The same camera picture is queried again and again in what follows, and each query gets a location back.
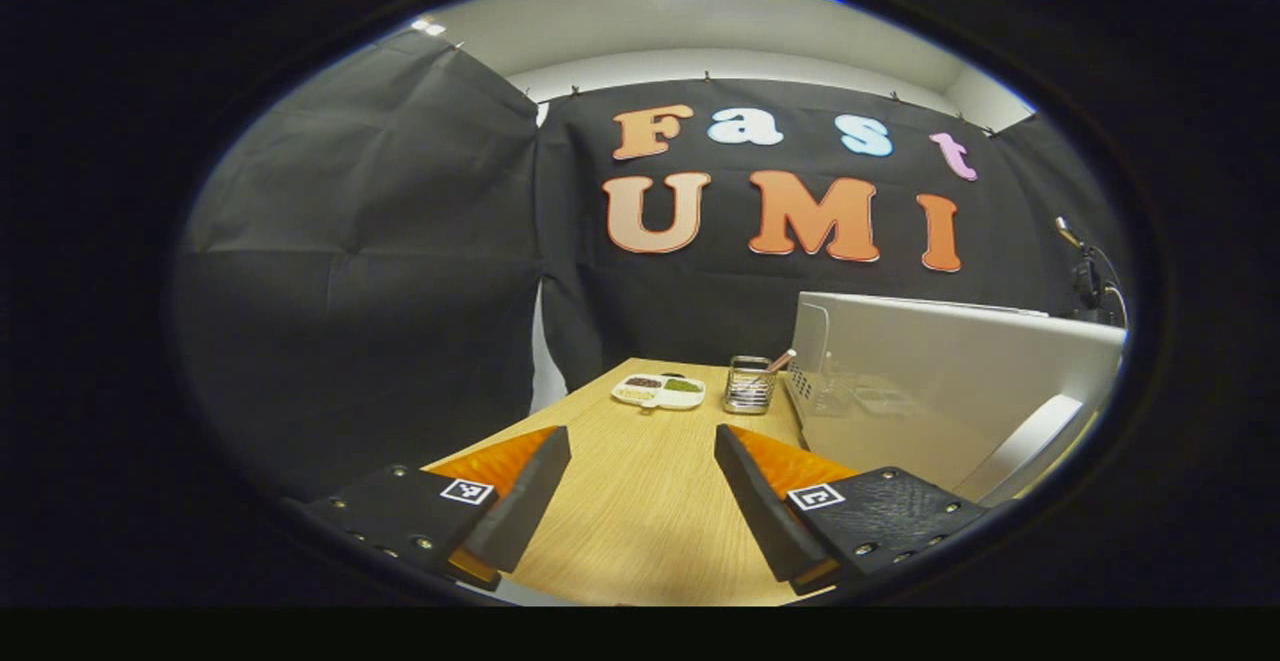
white wall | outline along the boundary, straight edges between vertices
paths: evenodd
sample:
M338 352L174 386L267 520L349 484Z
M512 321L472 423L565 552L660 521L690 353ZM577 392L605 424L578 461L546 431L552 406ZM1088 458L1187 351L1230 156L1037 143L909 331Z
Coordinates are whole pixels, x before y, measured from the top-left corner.
M713 79L795 81L881 96L888 96L892 91L904 101L947 115L963 113L965 119L989 127L992 131L1001 131L1032 113L1018 96L972 67L965 67L947 94L942 95L890 76L831 61L732 49L614 54L518 73L507 77L507 81L529 94L531 100L539 101L540 126L547 117L545 101L572 94L573 86L577 86L579 91L591 91L653 81L700 79L705 73L710 73ZM530 414L559 401L566 395L564 378L552 361L543 334L541 287L534 311L532 347L534 400Z

orange letter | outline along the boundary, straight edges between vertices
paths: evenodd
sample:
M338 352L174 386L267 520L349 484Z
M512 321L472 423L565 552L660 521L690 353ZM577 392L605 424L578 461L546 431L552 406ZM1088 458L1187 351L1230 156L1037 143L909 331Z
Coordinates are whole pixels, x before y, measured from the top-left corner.
M676 173L667 177L667 186L676 191L676 211L671 228L652 232L644 228L644 192L653 178L628 175L604 182L609 195L609 238L634 254L669 254L689 246L701 223L703 187L712 182L704 173Z
M956 227L952 220L956 205L932 193L920 193L915 201L924 206L924 219L929 222L929 247L920 261L936 272L959 272L960 256L956 256Z
M676 117L687 119L692 115L692 109L680 104L643 111L627 111L613 117L613 120L622 127L622 146L613 151L613 159L635 159L636 156L662 154L667 150L667 142L658 141L658 135L675 138L680 133L680 122L676 120Z
M749 247L756 254L790 254L796 245L787 238L787 222L805 252L822 249L832 227L836 241L827 252L845 261L874 261L879 249L872 243L872 196L876 187L856 178L837 178L817 204L804 183L787 172L755 172L751 183L760 187L760 234Z

white ceiling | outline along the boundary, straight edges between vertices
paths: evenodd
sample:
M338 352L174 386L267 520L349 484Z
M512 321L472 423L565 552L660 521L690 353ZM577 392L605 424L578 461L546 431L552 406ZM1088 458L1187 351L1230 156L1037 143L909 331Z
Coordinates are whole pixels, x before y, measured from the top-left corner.
M426 18L503 77L627 51L744 49L833 61L946 94L968 65L832 0L467 0Z

white divided plate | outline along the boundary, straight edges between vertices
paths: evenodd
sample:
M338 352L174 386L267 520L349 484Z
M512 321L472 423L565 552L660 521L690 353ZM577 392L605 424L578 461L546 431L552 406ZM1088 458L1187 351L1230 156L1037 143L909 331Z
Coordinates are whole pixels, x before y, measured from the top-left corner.
M659 387L632 386L631 379L649 379L658 382ZM699 391L672 391L667 387L669 380L682 380L691 383ZM613 397L623 404L635 404L645 409L692 409L707 398L707 384L699 379L682 377L660 377L657 374L631 374L613 387Z

metal utensil holder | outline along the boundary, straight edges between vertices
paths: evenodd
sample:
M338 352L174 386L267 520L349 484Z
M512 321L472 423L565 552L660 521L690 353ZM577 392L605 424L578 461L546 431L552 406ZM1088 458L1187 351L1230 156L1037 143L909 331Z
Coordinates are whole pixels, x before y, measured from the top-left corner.
M730 414L764 414L773 400L777 371L767 373L772 359L732 356L724 379L724 410Z

